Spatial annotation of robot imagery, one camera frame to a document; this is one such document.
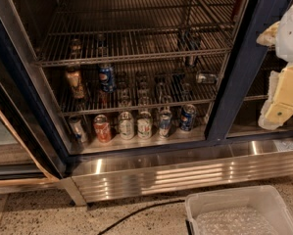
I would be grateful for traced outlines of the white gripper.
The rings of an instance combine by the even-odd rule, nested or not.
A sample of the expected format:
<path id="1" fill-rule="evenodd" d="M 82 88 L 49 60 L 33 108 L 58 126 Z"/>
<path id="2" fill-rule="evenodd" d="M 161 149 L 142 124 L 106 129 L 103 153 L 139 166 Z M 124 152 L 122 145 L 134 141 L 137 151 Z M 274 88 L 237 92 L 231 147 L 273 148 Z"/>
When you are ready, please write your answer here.
<path id="1" fill-rule="evenodd" d="M 258 36 L 256 42 L 268 47 L 274 45 L 278 27 L 279 22 L 272 24 Z M 258 125 L 266 130 L 276 130 L 292 116 L 293 63 L 289 63 L 281 72 L 270 73 L 268 98 L 261 109 Z"/>

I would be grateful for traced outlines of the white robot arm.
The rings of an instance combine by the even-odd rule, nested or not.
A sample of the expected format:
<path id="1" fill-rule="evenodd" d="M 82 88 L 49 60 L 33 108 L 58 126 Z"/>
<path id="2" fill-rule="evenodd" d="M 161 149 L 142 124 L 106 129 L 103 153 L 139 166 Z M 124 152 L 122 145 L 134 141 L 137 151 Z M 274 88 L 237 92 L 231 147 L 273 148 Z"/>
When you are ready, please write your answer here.
<path id="1" fill-rule="evenodd" d="M 293 116 L 293 4 L 280 21 L 258 36 L 257 43 L 274 46 L 276 56 L 287 63 L 281 72 L 270 73 L 269 97 L 258 120 L 261 128 L 275 130 Z"/>

